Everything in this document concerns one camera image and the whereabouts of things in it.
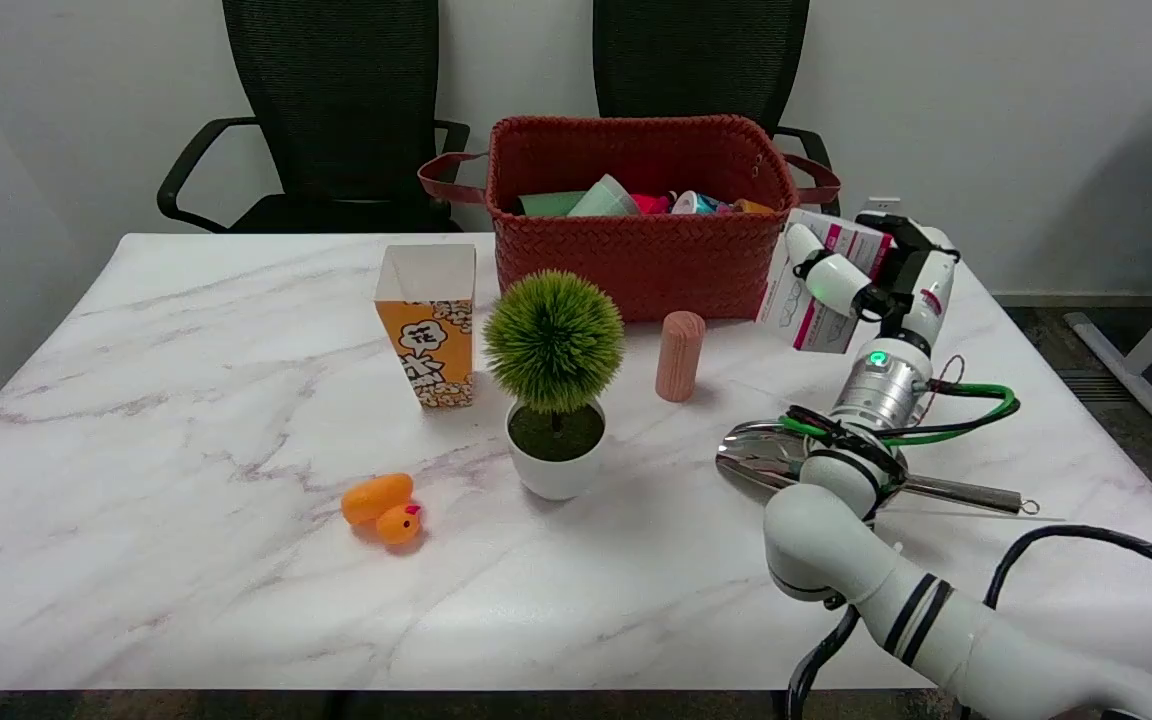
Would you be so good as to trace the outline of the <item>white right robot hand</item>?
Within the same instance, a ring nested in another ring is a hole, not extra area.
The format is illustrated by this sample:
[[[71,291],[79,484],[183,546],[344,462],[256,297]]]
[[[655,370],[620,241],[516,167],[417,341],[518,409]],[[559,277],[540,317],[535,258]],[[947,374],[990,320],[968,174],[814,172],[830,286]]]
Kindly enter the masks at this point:
[[[876,323],[879,338],[932,355],[961,260],[943,232],[890,211],[846,220],[796,209],[781,243],[814,309]]]

